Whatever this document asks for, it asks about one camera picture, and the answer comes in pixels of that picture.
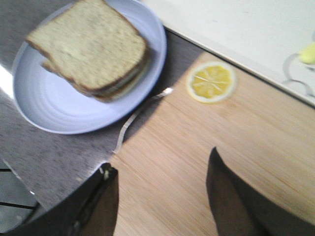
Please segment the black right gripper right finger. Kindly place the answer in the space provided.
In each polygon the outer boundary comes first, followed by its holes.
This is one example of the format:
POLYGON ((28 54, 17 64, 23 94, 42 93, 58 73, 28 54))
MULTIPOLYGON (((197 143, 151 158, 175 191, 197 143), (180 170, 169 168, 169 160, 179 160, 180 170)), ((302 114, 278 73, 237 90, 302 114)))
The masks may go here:
POLYGON ((313 236, 315 227, 262 196, 211 150, 208 201, 220 236, 313 236))

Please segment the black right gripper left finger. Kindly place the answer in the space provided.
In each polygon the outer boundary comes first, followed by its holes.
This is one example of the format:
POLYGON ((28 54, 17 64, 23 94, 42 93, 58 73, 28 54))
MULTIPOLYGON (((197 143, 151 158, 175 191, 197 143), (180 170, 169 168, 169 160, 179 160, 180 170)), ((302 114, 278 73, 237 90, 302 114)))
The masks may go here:
POLYGON ((119 206, 118 170, 101 164, 74 192, 48 212, 4 233, 6 236, 112 236, 119 206))

